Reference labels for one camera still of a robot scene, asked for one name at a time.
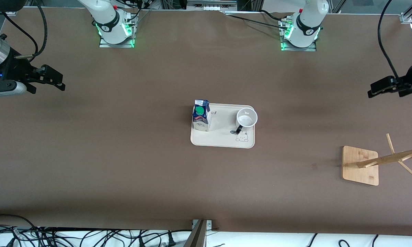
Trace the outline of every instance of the wooden peg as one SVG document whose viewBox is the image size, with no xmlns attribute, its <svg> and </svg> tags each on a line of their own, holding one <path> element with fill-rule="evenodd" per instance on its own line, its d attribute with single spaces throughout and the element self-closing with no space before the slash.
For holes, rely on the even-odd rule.
<svg viewBox="0 0 412 247">
<path fill-rule="evenodd" d="M 375 166 L 378 162 L 374 161 L 364 166 L 364 168 Z"/>
<path fill-rule="evenodd" d="M 409 167 L 407 167 L 402 161 L 398 161 L 398 163 L 412 175 L 412 170 L 410 170 Z"/>
<path fill-rule="evenodd" d="M 410 155 L 406 155 L 406 156 L 404 156 L 403 158 L 399 159 L 399 161 L 400 161 L 400 162 L 403 162 L 403 161 L 405 161 L 405 160 L 407 160 L 407 159 L 409 159 L 409 158 L 412 158 L 412 153 L 411 153 Z"/>
<path fill-rule="evenodd" d="M 386 134 L 386 139 L 388 140 L 389 148 L 391 150 L 391 153 L 394 154 L 396 153 L 394 151 L 394 146 L 392 145 L 391 137 L 389 136 L 389 133 Z"/>
<path fill-rule="evenodd" d="M 394 151 L 394 146 L 392 145 L 392 141 L 391 141 L 391 137 L 389 136 L 389 133 L 386 134 L 386 139 L 388 140 L 389 149 L 391 150 L 391 153 L 392 153 L 392 154 L 396 153 L 396 152 Z M 412 170 L 410 170 L 410 168 L 407 167 L 407 166 L 403 163 L 403 161 L 398 161 L 398 163 L 399 163 L 402 167 L 404 167 L 404 169 L 406 169 L 406 170 L 412 175 Z"/>
</svg>

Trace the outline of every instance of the milk carton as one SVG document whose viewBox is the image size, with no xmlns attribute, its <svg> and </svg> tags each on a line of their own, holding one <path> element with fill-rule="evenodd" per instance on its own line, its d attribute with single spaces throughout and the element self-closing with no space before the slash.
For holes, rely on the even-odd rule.
<svg viewBox="0 0 412 247">
<path fill-rule="evenodd" d="M 203 99 L 195 100 L 194 111 L 192 113 L 192 124 L 194 129 L 199 131 L 209 131 L 211 114 L 209 114 L 209 101 Z"/>
</svg>

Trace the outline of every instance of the black cable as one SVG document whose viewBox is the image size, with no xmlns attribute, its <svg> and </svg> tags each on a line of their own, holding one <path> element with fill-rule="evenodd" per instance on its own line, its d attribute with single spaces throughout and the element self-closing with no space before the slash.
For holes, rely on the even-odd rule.
<svg viewBox="0 0 412 247">
<path fill-rule="evenodd" d="M 32 241 L 35 241 L 35 240 L 41 241 L 41 242 L 43 243 L 42 246 L 49 246 L 49 247 L 54 247 L 54 246 L 55 246 L 55 245 L 52 245 L 51 242 L 49 242 L 49 241 L 53 241 L 52 238 L 49 238 L 49 237 L 43 237 L 43 238 L 40 238 L 40 239 L 35 238 L 35 239 L 28 239 L 28 240 L 21 239 L 21 241 L 29 241 L 29 242 L 31 242 L 31 243 L 32 243 Z M 60 245 L 62 245 L 62 246 L 64 246 L 64 247 L 70 247 L 70 246 L 68 246 L 68 245 L 65 245 L 64 243 L 55 242 L 55 244 L 57 244 L 57 243 L 60 244 Z"/>
<path fill-rule="evenodd" d="M 125 247 L 125 242 L 124 242 L 122 239 L 118 239 L 118 238 L 117 238 L 117 237 L 115 237 L 115 236 L 112 236 L 112 238 L 114 238 L 114 239 L 117 239 L 117 240 L 121 241 L 121 242 L 122 242 L 123 247 Z"/>
<path fill-rule="evenodd" d="M 374 239 L 372 239 L 372 247 L 374 247 L 375 240 L 378 238 L 378 234 L 375 235 Z"/>
<path fill-rule="evenodd" d="M 95 234 L 93 234 L 93 235 L 86 236 L 85 238 L 89 238 L 89 237 L 92 237 L 92 236 L 96 236 L 96 235 L 98 235 L 99 233 L 95 233 Z M 78 237 L 67 237 L 67 236 L 59 236 L 59 237 L 60 237 L 60 238 L 83 239 L 83 238 L 78 238 Z"/>
<path fill-rule="evenodd" d="M 19 218 L 19 219 L 23 219 L 24 221 L 26 221 L 27 223 L 29 223 L 29 225 L 31 225 L 32 230 L 38 230 L 38 229 L 36 228 L 36 226 L 35 226 L 34 224 L 32 224 L 32 222 L 30 222 L 28 219 L 26 219 L 26 218 L 23 217 L 23 216 L 19 216 L 19 215 L 16 215 L 16 214 L 0 214 L 0 216 L 17 217 L 17 218 Z"/>
<path fill-rule="evenodd" d="M 69 247 L 69 246 L 73 247 L 73 244 L 67 240 L 68 238 L 84 240 L 86 237 L 91 237 L 91 236 L 94 236 L 94 235 L 97 235 L 97 234 L 101 233 L 101 232 L 99 232 L 99 233 L 96 233 L 96 234 L 87 236 L 89 233 L 94 232 L 94 231 L 90 231 L 89 233 L 87 233 L 86 235 L 84 235 L 83 238 L 77 238 L 77 237 L 59 236 L 59 235 L 58 235 L 57 233 L 55 233 L 55 232 L 53 232 L 53 234 L 52 234 L 52 233 L 50 233 L 50 232 L 43 231 L 43 230 L 22 230 L 21 232 L 22 232 L 22 233 L 30 232 L 31 236 L 33 236 L 33 235 L 32 235 L 32 232 L 41 233 L 41 234 L 42 234 L 42 238 L 39 239 L 37 236 L 33 236 L 33 237 L 35 237 L 35 239 L 32 239 L 32 241 L 35 241 L 35 240 L 42 241 L 42 240 L 49 239 L 49 240 L 52 240 L 52 242 L 55 244 L 54 247 L 56 247 L 57 244 L 61 244 L 61 245 L 66 246 L 66 247 Z M 69 246 L 65 245 L 64 243 L 61 243 L 61 242 L 57 241 L 55 238 L 61 239 L 61 240 L 65 241 L 67 244 L 69 244 Z"/>
<path fill-rule="evenodd" d="M 192 230 L 175 230 L 175 231 L 171 231 L 171 233 L 177 233 L 177 232 L 192 232 Z M 144 247 L 146 243 L 152 241 L 153 239 L 156 239 L 156 238 L 158 238 L 158 237 L 161 237 L 161 236 L 163 236 L 163 235 L 166 235 L 166 234 L 168 234 L 168 233 L 158 234 L 156 237 L 153 237 L 153 238 L 151 238 L 151 239 L 148 239 L 148 241 L 144 242 L 143 246 L 139 246 L 139 247 Z"/>
<path fill-rule="evenodd" d="M 55 241 L 55 231 L 52 228 L 52 240 L 54 241 L 55 247 L 58 247 L 57 242 Z"/>
<path fill-rule="evenodd" d="M 26 236 L 26 235 L 24 235 L 24 234 L 22 234 L 27 240 L 29 240 L 29 237 L 28 236 Z M 32 244 L 32 246 L 33 247 L 35 247 L 35 244 L 32 242 L 32 241 L 30 241 L 30 243 Z"/>
<path fill-rule="evenodd" d="M 272 26 L 272 27 L 275 27 L 275 28 L 280 28 L 280 29 L 284 29 L 284 30 L 287 29 L 287 28 L 284 27 L 284 26 L 272 25 L 272 24 L 268 24 L 268 23 L 264 23 L 264 22 L 259 22 L 259 21 L 254 21 L 254 20 L 250 20 L 250 19 L 246 19 L 246 18 L 243 18 L 243 17 L 234 16 L 234 15 L 229 15 L 229 16 L 234 17 L 234 18 L 238 18 L 238 19 L 242 19 L 242 20 L 246 20 L 246 21 L 249 21 L 249 22 L 255 22 L 255 23 L 259 23 L 259 24 L 263 24 L 263 25 L 267 25 L 267 26 Z"/>
<path fill-rule="evenodd" d="M 277 20 L 277 21 L 281 20 L 281 18 L 276 18 L 275 16 L 273 16 L 272 14 L 270 14 L 269 12 L 267 12 L 265 10 L 260 10 L 259 12 L 266 13 L 270 18 L 272 18 L 274 20 Z"/>
<path fill-rule="evenodd" d="M 176 242 L 173 239 L 171 231 L 168 231 L 168 247 L 173 247 L 174 245 L 176 245 Z"/>
<path fill-rule="evenodd" d="M 137 13 L 136 13 L 133 17 L 131 17 L 130 19 L 126 19 L 126 21 L 129 22 L 129 21 L 133 20 L 134 18 L 136 18 L 136 17 L 139 15 L 139 12 L 140 12 L 141 10 L 142 10 L 142 9 L 139 9 L 139 10 L 137 11 Z"/>
<path fill-rule="evenodd" d="M 133 244 L 134 244 L 134 241 L 136 241 L 136 239 L 138 239 L 138 238 L 142 238 L 143 236 L 142 236 L 142 230 L 140 230 L 139 231 L 139 235 L 137 235 L 137 237 L 135 237 L 134 238 L 134 240 L 133 241 L 131 241 L 131 243 L 128 245 L 128 247 L 131 247 Z"/>
<path fill-rule="evenodd" d="M 115 237 L 115 235 L 116 235 L 116 233 L 118 233 L 118 232 L 120 232 L 121 230 L 117 230 L 117 231 L 112 231 L 112 235 L 111 236 L 109 236 L 109 237 L 107 237 L 107 239 L 106 239 L 106 241 L 101 245 L 101 247 L 105 247 L 105 245 L 107 244 L 107 242 L 109 241 L 109 239 L 110 238 L 115 238 L 115 239 L 117 239 L 116 237 Z"/>
<path fill-rule="evenodd" d="M 397 78 L 397 80 L 399 79 L 399 76 L 397 74 L 396 69 L 394 68 L 391 59 L 389 58 L 389 56 L 386 53 L 386 50 L 383 48 L 383 44 L 381 43 L 381 34 L 380 34 L 380 26 L 381 26 L 381 21 L 383 20 L 383 15 L 386 12 L 386 9 L 388 8 L 389 4 L 391 3 L 392 0 L 388 0 L 388 2 L 386 3 L 385 7 L 383 8 L 383 11 L 381 12 L 380 15 L 380 20 L 378 21 L 378 27 L 377 27 L 377 37 L 378 37 L 378 45 L 380 46 L 381 51 L 383 52 L 383 55 L 385 55 L 386 60 L 388 61 L 389 66 L 392 69 L 392 72 L 394 73 L 394 76 Z"/>
<path fill-rule="evenodd" d="M 340 240 L 339 240 L 339 243 L 338 243 L 338 244 L 339 244 L 339 247 L 343 247 L 342 244 L 341 244 L 342 242 L 345 243 L 348 247 L 350 247 L 349 244 L 348 244 L 348 242 L 345 241 L 345 240 L 343 240 L 343 239 L 340 239 Z"/>
<path fill-rule="evenodd" d="M 81 239 L 81 242 L 79 242 L 79 247 L 82 247 L 82 242 L 84 241 L 84 239 L 87 237 L 87 235 L 89 235 L 90 233 L 95 232 L 95 231 L 89 231 L 88 233 L 86 233 L 84 235 L 84 237 Z"/>
<path fill-rule="evenodd" d="M 317 236 L 317 233 L 315 233 L 315 234 L 313 235 L 313 237 L 311 238 L 310 244 L 308 244 L 307 247 L 311 247 L 311 245 L 313 244 L 314 238 L 316 238 L 316 236 Z"/>
<path fill-rule="evenodd" d="M 13 20 L 11 20 L 11 18 L 9 18 L 9 16 L 5 13 L 5 12 L 2 12 L 2 14 L 5 16 L 5 18 L 6 18 L 6 20 L 8 20 L 12 25 L 14 25 L 18 30 L 20 30 L 22 33 L 24 33 L 29 39 L 31 39 L 32 40 L 32 42 L 34 43 L 34 45 L 35 45 L 35 52 L 34 53 L 37 53 L 38 52 L 38 44 L 37 44 L 37 42 L 35 41 L 35 39 L 34 38 L 32 38 L 32 36 L 29 34 L 29 33 L 27 33 L 26 31 L 24 31 L 19 25 L 17 25 Z"/>
<path fill-rule="evenodd" d="M 35 52 L 32 56 L 35 58 L 36 56 L 40 55 L 44 48 L 46 47 L 47 43 L 47 21 L 46 21 L 46 16 L 44 15 L 43 9 L 41 8 L 38 0 L 35 0 L 38 9 L 40 10 L 41 18 L 43 19 L 43 26 L 44 26 L 44 40 L 43 40 L 43 45 L 40 48 L 40 51 Z"/>
<path fill-rule="evenodd" d="M 107 243 L 107 241 L 112 238 L 114 235 L 116 234 L 116 231 L 107 233 L 104 237 L 102 237 L 98 242 L 96 242 L 96 244 L 94 244 L 93 246 L 96 247 L 97 244 L 99 244 L 99 242 L 101 242 L 104 238 L 104 242 L 102 242 L 101 247 L 104 247 L 105 244 Z"/>
<path fill-rule="evenodd" d="M 15 241 L 15 238 L 12 238 L 5 247 L 13 247 L 14 241 Z"/>
</svg>

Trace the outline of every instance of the wooden base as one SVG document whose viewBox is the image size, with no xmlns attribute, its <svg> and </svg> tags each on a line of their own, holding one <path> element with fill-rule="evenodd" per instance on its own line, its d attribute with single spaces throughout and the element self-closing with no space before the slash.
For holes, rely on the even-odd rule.
<svg viewBox="0 0 412 247">
<path fill-rule="evenodd" d="M 368 168 L 358 168 L 354 163 L 377 158 L 378 153 L 371 150 L 363 150 L 355 147 L 344 146 L 342 148 L 342 178 L 359 183 L 377 186 L 378 165 Z"/>
</svg>

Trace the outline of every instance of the black mug handle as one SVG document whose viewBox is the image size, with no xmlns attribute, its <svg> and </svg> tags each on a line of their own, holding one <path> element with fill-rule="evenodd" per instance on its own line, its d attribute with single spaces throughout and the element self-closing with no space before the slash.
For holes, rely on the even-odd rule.
<svg viewBox="0 0 412 247">
<path fill-rule="evenodd" d="M 238 126 L 238 128 L 236 129 L 235 133 L 239 134 L 242 130 L 242 125 Z"/>
</svg>

